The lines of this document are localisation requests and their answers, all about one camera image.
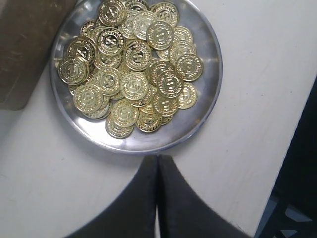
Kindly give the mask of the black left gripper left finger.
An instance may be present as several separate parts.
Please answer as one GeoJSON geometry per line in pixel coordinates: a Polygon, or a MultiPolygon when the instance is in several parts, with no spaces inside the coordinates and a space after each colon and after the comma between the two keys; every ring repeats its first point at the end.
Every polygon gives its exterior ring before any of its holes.
{"type": "Polygon", "coordinates": [[[145,156],[130,183],[96,218],[69,238],[154,238],[157,156],[145,156]]]}

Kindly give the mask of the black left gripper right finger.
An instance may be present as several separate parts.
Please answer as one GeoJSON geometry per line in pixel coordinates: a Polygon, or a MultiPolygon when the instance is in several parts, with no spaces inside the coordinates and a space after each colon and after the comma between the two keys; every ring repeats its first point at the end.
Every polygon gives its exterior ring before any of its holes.
{"type": "Polygon", "coordinates": [[[158,156],[158,221],[162,238],[247,238],[191,188],[173,158],[158,156]]]}

